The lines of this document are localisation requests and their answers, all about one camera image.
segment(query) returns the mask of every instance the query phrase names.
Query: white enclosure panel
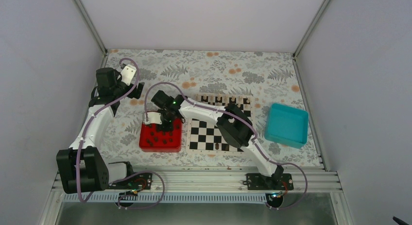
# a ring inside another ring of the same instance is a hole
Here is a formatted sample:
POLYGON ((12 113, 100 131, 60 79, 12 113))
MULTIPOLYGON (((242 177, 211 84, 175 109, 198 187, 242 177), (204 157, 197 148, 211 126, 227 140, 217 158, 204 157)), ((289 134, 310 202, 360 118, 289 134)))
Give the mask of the white enclosure panel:
POLYGON ((412 224, 412 0, 332 0, 299 58, 356 224, 412 224))
POLYGON ((107 48, 294 52, 323 0, 82 0, 107 48))
POLYGON ((1 224, 39 221, 102 54, 72 0, 0 0, 1 224))

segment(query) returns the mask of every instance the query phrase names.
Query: red pegboard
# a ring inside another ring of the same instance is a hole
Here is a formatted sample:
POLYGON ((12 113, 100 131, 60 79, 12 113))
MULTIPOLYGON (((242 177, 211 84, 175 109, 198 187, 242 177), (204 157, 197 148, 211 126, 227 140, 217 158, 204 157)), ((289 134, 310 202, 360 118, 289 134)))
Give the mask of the red pegboard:
POLYGON ((182 121, 173 121, 173 131, 158 132, 156 125, 142 124, 139 146, 144 152, 179 152, 182 148, 182 121))

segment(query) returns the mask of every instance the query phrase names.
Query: cable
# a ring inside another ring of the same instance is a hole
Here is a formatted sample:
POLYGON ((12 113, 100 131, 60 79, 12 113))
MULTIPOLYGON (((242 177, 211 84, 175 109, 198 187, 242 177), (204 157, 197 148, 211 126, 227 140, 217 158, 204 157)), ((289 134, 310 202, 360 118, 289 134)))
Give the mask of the cable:
POLYGON ((142 184, 142 189, 140 190, 140 191, 143 191, 143 189, 144 189, 144 188, 146 187, 146 185, 147 185, 147 181, 146 181, 145 179, 143 179, 143 178, 136 179, 135 182, 137 182, 137 181, 143 182, 143 184, 142 184))
POLYGON ((82 202, 82 203, 87 202, 87 201, 89 200, 90 196, 93 194, 93 192, 90 192, 89 195, 86 197, 86 199, 83 199, 82 190, 81 190, 81 186, 80 186, 80 152, 81 152, 81 150, 82 150, 82 148, 83 148, 83 144, 84 144, 84 142, 85 142, 85 137, 86 137, 87 130, 88 130, 90 124, 92 123, 92 121, 94 120, 94 118, 95 118, 101 111, 103 111, 105 108, 107 108, 107 107, 109 107, 109 106, 111 106, 111 105, 119 102, 121 99, 123 99, 123 98, 125 98, 127 95, 129 95, 129 94, 137 87, 137 84, 138 84, 138 82, 139 82, 139 80, 140 80, 139 68, 138 68, 136 62, 135 62, 134 60, 130 59, 130 58, 125 57, 125 58, 122 58, 122 59, 119 61, 119 64, 121 64, 124 60, 130 61, 130 62, 136 67, 136 71, 137 71, 137 72, 136 72, 136 81, 135 81, 135 84, 134 84, 134 85, 130 88, 130 90, 129 90, 128 92, 126 92, 124 95, 120 96, 118 99, 116 99, 116 100, 114 100, 114 101, 106 104, 105 106, 101 107, 100 109, 98 109, 98 110, 93 114, 93 116, 90 117, 90 119, 87 121, 87 123, 86 123, 86 125, 85 125, 85 128, 83 129, 82 137, 81 137, 81 139, 80 139, 79 148, 77 149, 77 156, 76 156, 76 188, 77 188, 77 196, 79 197, 79 201, 82 202))
MULTIPOLYGON (((142 173, 152 173, 152 174, 155 174, 157 177, 159 177, 160 181, 162 182, 162 186, 163 186, 163 187, 162 187, 162 195, 160 196, 160 198, 159 198, 159 200, 158 200, 157 202, 155 202, 155 203, 153 203, 153 204, 151 204, 151 205, 149 205, 149 206, 146 206, 146 207, 132 207, 132 208, 130 208, 130 209, 148 209, 148 208, 152 208, 152 207, 156 206, 157 204, 159 204, 159 203, 163 200, 163 196, 165 195, 165 190, 166 190, 166 188, 165 188, 165 182, 163 181, 163 178, 162 178, 159 174, 157 174, 157 173, 155 173, 155 172, 153 172, 153 171, 150 171, 150 170, 145 170, 145 171, 140 171, 140 172, 134 173, 134 174, 132 174, 132 175, 126 177, 126 178, 123 178, 123 179, 120 179, 120 180, 115 180, 115 181, 113 181, 111 184, 114 184, 114 183, 117 183, 117 182, 121 182, 121 181, 124 181, 124 180, 128 180, 128 179, 134 177, 135 175, 142 174, 142 173)), ((127 208, 128 208, 128 207, 123 207, 123 206, 120 205, 120 201, 121 201, 123 198, 128 197, 128 196, 134 196, 134 197, 136 197, 137 195, 130 194, 130 195, 123 195, 123 196, 119 197, 119 199, 118 199, 118 201, 117 201, 117 205, 118 205, 119 208, 123 208, 123 209, 127 209, 127 208)))
MULTIPOLYGON (((215 110, 213 110, 213 109, 211 109, 211 108, 209 108, 209 107, 207 107, 207 106, 203 106, 203 105, 201 105, 201 104, 194 104, 194 103, 192 103, 190 100, 188 100, 188 99, 186 98, 186 96, 183 94, 182 90, 181 90, 178 86, 176 86, 175 84, 169 83, 169 82, 161 82, 161 83, 156 83, 156 84, 154 84, 153 86, 151 86, 151 87, 147 90, 146 95, 145 95, 145 97, 144 97, 144 112, 145 112, 145 114, 146 114, 146 115, 145 115, 145 116, 146 116, 146 120, 149 119, 148 116, 147 116, 147 96, 149 95, 149 92, 150 92, 150 90, 152 90, 153 87, 155 87, 155 86, 157 86, 157 85, 160 85, 160 84, 166 84, 166 85, 170 85, 170 86, 172 86, 172 87, 175 87, 175 88, 179 91, 179 93, 182 95, 183 99, 185 99, 186 102, 188 102, 189 104, 191 104, 191 105, 193 105, 193 106, 200 107, 200 108, 204 108, 204 109, 211 110, 211 111, 215 111, 215 110)), ((263 151, 261 150, 261 148, 259 147, 259 145, 256 143, 256 139, 258 138, 258 134, 257 134, 257 131, 253 128, 253 126, 252 126, 251 124, 249 124, 247 121, 243 120, 242 118, 240 118, 240 117, 238 117, 238 116, 236 116, 235 114, 232 114, 232 113, 230 113, 230 112, 226 112, 226 111, 224 111, 224 110, 217 110, 216 112, 222 112, 222 113, 224 113, 224 114, 227 114, 227 115, 229 115, 229 116, 231 116, 231 117, 233 117, 233 118, 241 121, 243 124, 245 124, 247 127, 249 127, 249 128, 252 130, 253 134, 254 134, 254 137, 252 138, 252 141, 253 141, 255 147, 258 149, 259 153, 263 156, 263 158, 265 158, 266 161, 268 161, 268 162, 270 162, 270 163, 273 163, 273 164, 276 164, 276 165, 280 165, 280 166, 292 165, 292 166, 295 166, 297 169, 300 170, 300 172, 302 173, 303 177, 305 178, 305 191, 303 192, 302 197, 299 198, 299 200, 297 200, 297 201, 296 201, 295 203, 293 203, 292 205, 287 206, 287 207, 284 207, 284 208, 277 208, 277 210, 291 208, 291 207, 296 206, 298 203, 300 203, 300 202, 302 201, 302 199, 306 196, 306 193, 307 193, 307 191, 308 191, 308 179, 307 179, 306 174, 305 174, 305 172, 303 171, 303 169, 302 169, 301 167, 297 166, 297 165, 294 164, 294 163, 278 163, 278 162, 275 162, 275 161, 271 160, 269 157, 267 157, 267 156, 263 153, 263 151)))
POLYGON ((282 184, 283 184, 283 186, 285 186, 285 194, 283 194, 283 195, 286 195, 286 194, 288 194, 288 185, 285 183, 285 181, 282 181, 282 184))

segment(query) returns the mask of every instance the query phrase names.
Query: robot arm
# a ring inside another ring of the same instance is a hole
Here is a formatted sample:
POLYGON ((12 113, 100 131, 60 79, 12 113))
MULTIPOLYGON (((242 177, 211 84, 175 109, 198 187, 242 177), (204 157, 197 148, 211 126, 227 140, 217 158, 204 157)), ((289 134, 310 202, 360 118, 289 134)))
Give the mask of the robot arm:
POLYGON ((197 102, 193 99, 183 98, 178 95, 176 98, 166 95, 163 91, 158 91, 152 99, 160 110, 148 114, 145 124, 155 123, 160 130, 167 129, 167 125, 175 118, 197 119, 206 121, 217 126, 224 140, 231 146, 242 149, 246 155, 256 164, 259 173, 268 184, 277 184, 283 174, 283 168, 267 161, 263 155, 269 156, 262 148, 259 141, 254 138, 252 130, 243 122, 234 119, 220 111, 230 112, 252 125, 247 116, 235 105, 214 106, 197 102))
MULTIPOLYGON (((105 190, 109 182, 126 177, 128 171, 126 162, 108 164, 98 150, 120 102, 104 108, 97 115, 95 114, 106 104, 123 96, 133 87, 131 81, 135 73, 136 69, 130 65, 125 66, 120 73, 112 68, 102 68, 96 71, 97 87, 95 89, 98 91, 98 96, 94 96, 92 93, 86 122, 70 147, 60 150, 56 156, 63 189, 66 193, 77 192, 75 165, 78 151, 81 151, 80 185, 83 192, 105 190), (92 122, 87 124, 92 117, 94 117, 92 122), (82 140, 83 148, 78 150, 82 140)), ((140 98, 143 85, 139 84, 128 97, 140 98)))

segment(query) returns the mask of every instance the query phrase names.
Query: blue plastic container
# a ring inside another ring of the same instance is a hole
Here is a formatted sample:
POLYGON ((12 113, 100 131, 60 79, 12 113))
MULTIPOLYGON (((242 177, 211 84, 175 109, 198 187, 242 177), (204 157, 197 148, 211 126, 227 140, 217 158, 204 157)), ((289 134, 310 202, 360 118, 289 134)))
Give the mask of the blue plastic container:
POLYGON ((300 149, 308 141, 308 112, 273 104, 268 115, 265 138, 300 149))

